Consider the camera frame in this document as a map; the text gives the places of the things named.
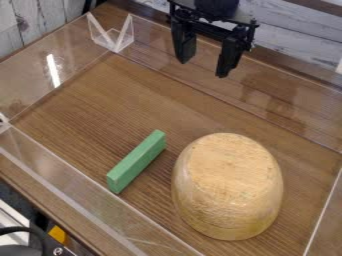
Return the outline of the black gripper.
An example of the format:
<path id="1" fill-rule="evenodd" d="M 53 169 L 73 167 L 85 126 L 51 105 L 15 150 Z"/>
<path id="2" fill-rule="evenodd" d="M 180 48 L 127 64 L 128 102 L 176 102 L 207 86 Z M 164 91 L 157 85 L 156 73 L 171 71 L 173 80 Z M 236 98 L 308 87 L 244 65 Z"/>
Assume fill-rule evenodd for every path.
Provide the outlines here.
<path id="1" fill-rule="evenodd" d="M 228 76 L 243 50 L 250 51 L 256 19 L 239 7 L 240 0 L 167 0 L 175 56 L 182 64 L 196 53 L 196 34 L 222 42 L 215 75 Z"/>

